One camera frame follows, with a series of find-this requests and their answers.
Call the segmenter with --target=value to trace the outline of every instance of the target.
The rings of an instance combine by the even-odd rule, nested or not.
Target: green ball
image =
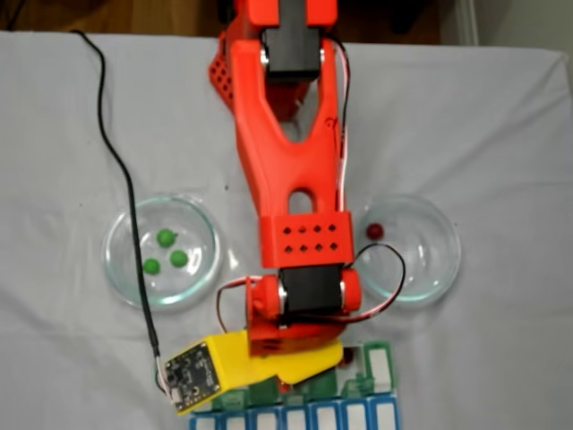
[[[169,228],[163,228],[158,232],[157,235],[158,244],[159,246],[168,248],[175,243],[176,237],[177,235],[173,232],[173,230],[170,230]]]
[[[143,263],[143,271],[148,275],[157,275],[161,271],[161,266],[155,258],[148,258]]]
[[[189,262],[189,257],[187,254],[181,250],[177,250],[171,253],[171,264],[175,267],[184,267]]]

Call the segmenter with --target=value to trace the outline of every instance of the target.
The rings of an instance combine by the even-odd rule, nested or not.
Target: wooden floor
[[[20,0],[4,1],[0,26]],[[438,1],[429,0],[406,35],[392,34],[380,0],[340,0],[337,33],[349,42],[440,43]],[[26,0],[15,30],[217,36],[222,27],[215,0]]]

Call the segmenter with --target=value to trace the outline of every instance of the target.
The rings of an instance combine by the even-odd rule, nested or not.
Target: glass petri dish
[[[197,202],[175,195],[154,196],[138,202],[136,208],[141,257],[160,264],[158,274],[144,275],[151,309],[172,310],[190,304],[214,284],[221,267],[221,238],[213,221]],[[115,219],[104,239],[103,266],[107,281],[121,298],[141,307],[131,225],[129,211]],[[175,243],[168,248],[156,239],[163,228],[176,233]],[[187,254],[183,267],[170,262],[175,250]]]
[[[406,261],[406,281],[396,304],[428,305],[453,285],[461,262],[459,236],[446,216],[427,200],[414,195],[388,195],[375,202],[360,219],[356,249],[372,243],[368,228],[382,226],[380,242],[393,245]],[[362,283],[388,297],[398,286],[402,267],[396,255],[372,247],[355,263]]]

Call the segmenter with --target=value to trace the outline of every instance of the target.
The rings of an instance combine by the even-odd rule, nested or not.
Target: red bead
[[[373,242],[377,242],[384,237],[384,227],[377,222],[373,222],[366,228],[366,236]]]

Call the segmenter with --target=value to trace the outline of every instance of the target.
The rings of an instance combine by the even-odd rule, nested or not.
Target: white tablecloth
[[[97,36],[106,120],[139,197],[199,195],[258,273],[256,218],[215,40]],[[565,57],[542,50],[350,46],[350,207],[420,194],[455,223],[458,283],[439,306],[356,325],[395,347],[406,430],[573,426],[573,128]],[[141,313],[101,239],[126,205],[96,122],[98,60],[77,36],[0,34],[0,426],[183,429],[152,380]],[[217,330],[212,297],[158,315],[164,356]],[[227,300],[229,314],[238,296]],[[240,321],[240,312],[227,316]]]

